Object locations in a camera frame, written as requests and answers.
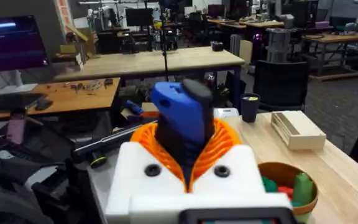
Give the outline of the white orange right gripper right finger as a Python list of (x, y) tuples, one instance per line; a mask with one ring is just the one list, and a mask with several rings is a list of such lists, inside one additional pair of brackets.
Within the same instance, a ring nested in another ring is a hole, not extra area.
[(243, 144), (224, 120), (213, 120), (214, 133), (191, 170), (188, 192), (193, 194), (263, 194), (253, 149)]

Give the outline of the white orange right gripper left finger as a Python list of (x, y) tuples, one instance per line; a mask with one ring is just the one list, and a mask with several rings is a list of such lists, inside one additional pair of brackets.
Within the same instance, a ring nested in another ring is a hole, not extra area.
[(157, 124), (145, 124), (124, 142), (117, 157), (106, 215), (128, 215), (130, 201), (143, 195), (187, 192), (183, 172), (155, 138)]

